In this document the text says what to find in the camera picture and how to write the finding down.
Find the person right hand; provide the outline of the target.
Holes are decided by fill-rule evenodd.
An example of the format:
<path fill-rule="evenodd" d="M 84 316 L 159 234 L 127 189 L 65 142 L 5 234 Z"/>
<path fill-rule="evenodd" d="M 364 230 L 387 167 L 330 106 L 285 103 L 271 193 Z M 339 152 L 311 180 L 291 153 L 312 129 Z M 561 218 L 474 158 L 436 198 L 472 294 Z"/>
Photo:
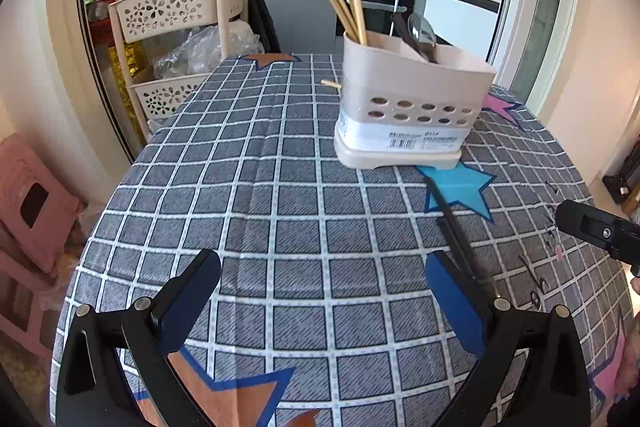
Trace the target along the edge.
<path fill-rule="evenodd" d="M 631 287 L 634 288 L 634 292 L 640 295 L 640 277 L 633 277 L 630 283 Z"/>

